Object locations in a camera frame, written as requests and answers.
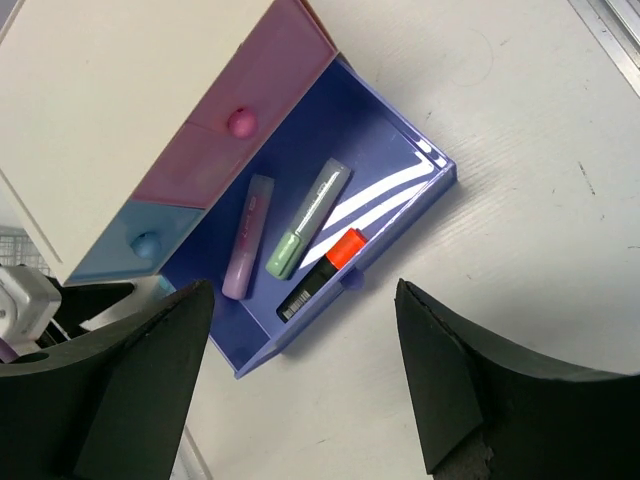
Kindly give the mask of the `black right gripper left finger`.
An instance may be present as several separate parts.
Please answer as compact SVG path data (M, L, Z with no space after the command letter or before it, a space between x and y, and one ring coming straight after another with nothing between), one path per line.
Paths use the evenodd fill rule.
M213 309L196 281L2 365L2 478L169 478Z

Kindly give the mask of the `pink drawer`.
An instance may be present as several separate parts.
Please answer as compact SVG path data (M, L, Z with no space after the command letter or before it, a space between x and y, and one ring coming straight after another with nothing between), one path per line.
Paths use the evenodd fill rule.
M335 56L303 2L273 2L133 199L211 207Z

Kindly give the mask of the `white mini drawer cabinet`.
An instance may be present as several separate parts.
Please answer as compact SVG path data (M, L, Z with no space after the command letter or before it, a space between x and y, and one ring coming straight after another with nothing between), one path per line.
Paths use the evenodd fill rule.
M64 285L275 1L21 1L1 187Z

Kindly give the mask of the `periwinkle blue drawer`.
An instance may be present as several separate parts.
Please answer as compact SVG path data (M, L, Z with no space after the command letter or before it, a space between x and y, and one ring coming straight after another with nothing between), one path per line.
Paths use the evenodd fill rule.
M290 278L267 261L329 160L350 170L326 221ZM220 287L230 260L249 181L275 185L263 236L242 300L215 298L210 337L236 377L290 344L342 292L358 289L365 270L455 182L455 163L416 130L343 59L334 60L163 267L175 287L207 279ZM277 308L349 229L366 245L289 321Z

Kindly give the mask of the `purple highlighter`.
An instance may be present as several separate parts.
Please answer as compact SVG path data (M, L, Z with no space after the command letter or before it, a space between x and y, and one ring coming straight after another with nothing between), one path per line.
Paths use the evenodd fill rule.
M251 178L222 286L222 293L228 298L241 300L246 295L274 183L273 178L264 175Z

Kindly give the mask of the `green highlighter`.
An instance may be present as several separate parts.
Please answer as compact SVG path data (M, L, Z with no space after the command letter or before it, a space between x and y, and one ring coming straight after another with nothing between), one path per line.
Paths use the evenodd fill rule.
M333 158L324 164L266 263L266 270L276 279L290 277L350 175L351 169Z

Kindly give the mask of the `light blue drawer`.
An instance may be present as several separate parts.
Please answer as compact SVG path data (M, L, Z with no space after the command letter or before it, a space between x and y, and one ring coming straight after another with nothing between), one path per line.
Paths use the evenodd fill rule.
M156 273L202 219L196 208L127 202L70 275L69 284Z

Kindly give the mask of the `orange black highlighter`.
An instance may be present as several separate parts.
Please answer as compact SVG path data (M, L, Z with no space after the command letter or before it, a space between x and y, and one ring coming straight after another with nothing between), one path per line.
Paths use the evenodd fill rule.
M367 242L360 230L351 228L346 231L276 309L278 317L287 323Z

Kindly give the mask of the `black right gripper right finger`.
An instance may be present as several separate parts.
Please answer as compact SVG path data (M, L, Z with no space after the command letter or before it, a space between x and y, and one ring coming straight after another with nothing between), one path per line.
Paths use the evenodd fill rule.
M635 479L639 378L552 358L396 288L401 353L436 479Z

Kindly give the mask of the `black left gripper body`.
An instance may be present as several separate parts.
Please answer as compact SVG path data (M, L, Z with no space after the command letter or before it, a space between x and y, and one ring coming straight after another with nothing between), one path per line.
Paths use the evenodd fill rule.
M131 282L64 287L26 265L1 268L1 361L42 340L56 345L83 335L81 325L135 291Z

